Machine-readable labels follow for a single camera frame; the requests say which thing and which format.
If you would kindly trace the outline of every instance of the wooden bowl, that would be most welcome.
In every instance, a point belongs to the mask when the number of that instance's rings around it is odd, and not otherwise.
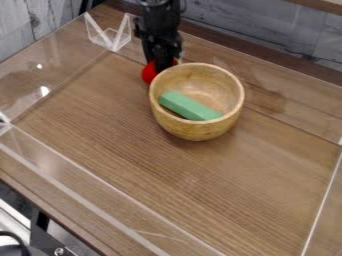
[[[209,121],[185,120],[163,108],[157,99],[167,91],[177,91],[224,114]],[[225,133],[240,114],[244,90],[237,78],[224,69],[204,63],[188,63],[163,71],[152,81],[149,101],[160,126],[176,137],[192,141],[209,140]]]

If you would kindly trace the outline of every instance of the bowl rim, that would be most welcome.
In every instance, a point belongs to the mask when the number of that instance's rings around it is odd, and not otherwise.
[[[207,66],[209,68],[213,68],[221,72],[224,72],[231,78],[232,80],[235,81],[235,85],[237,87],[237,90],[239,90],[239,100],[237,100],[237,103],[233,107],[233,109],[225,113],[221,117],[219,118],[215,118],[212,120],[205,120],[205,121],[193,121],[193,120],[187,120],[187,119],[183,119],[180,117],[176,117],[173,116],[172,114],[169,114],[164,109],[163,107],[160,106],[160,104],[157,103],[155,97],[153,97],[153,91],[155,91],[155,87],[156,87],[156,83],[157,83],[157,80],[160,79],[160,77],[163,76],[164,73],[169,72],[172,69],[176,69],[179,68],[180,66]],[[227,118],[229,118],[233,114],[236,114],[236,112],[240,110],[241,106],[243,106],[243,102],[244,102],[244,89],[243,89],[243,85],[240,83],[240,80],[236,78],[236,76],[229,72],[227,71],[224,68],[221,67],[217,67],[216,65],[212,65],[212,64],[208,64],[208,63],[200,63],[200,62],[191,62],[191,63],[184,63],[184,64],[180,64],[180,65],[176,65],[168,69],[165,69],[161,73],[157,74],[157,76],[155,77],[152,83],[151,83],[151,86],[149,86],[149,102],[151,104],[153,105],[153,107],[156,108],[156,110],[159,112],[161,112],[165,116],[168,116],[171,119],[173,119],[175,121],[180,121],[183,123],[188,123],[188,124],[211,124],[211,123],[216,123],[216,122],[220,122],[223,120],[225,120]]]

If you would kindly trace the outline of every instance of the green block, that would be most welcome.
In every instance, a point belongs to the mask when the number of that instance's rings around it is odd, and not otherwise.
[[[168,91],[159,97],[159,104],[177,115],[192,121],[207,121],[223,116],[203,104],[176,91]]]

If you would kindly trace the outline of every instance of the green sponge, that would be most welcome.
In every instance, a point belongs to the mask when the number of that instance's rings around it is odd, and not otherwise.
[[[176,91],[165,92],[159,97],[159,104],[188,120],[207,121],[223,116]]]

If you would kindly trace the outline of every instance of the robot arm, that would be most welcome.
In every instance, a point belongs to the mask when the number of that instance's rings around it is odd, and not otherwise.
[[[147,62],[156,73],[173,65],[181,54],[180,0],[140,0],[141,17],[135,19],[135,35],[141,39]]]

